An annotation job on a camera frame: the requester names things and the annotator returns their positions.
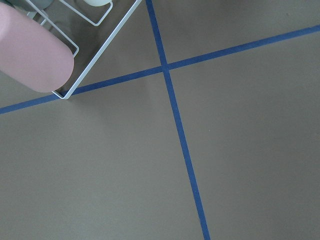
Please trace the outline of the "pale green cup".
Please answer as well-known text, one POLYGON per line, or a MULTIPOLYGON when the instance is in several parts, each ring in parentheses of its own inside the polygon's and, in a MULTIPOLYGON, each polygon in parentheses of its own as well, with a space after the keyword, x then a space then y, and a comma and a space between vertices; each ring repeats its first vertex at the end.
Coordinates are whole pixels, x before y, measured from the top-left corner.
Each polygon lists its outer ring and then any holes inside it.
POLYGON ((83 0, 83 1, 92 7, 102 7, 112 2, 112 0, 83 0))

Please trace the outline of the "pink cup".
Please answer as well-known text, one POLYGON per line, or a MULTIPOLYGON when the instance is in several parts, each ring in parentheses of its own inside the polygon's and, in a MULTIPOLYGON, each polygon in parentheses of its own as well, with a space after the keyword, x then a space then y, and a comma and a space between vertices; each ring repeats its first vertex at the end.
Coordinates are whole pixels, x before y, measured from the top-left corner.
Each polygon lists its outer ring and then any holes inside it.
POLYGON ((0 70, 40 93, 62 87, 74 69, 67 45, 13 7, 0 5, 0 70))

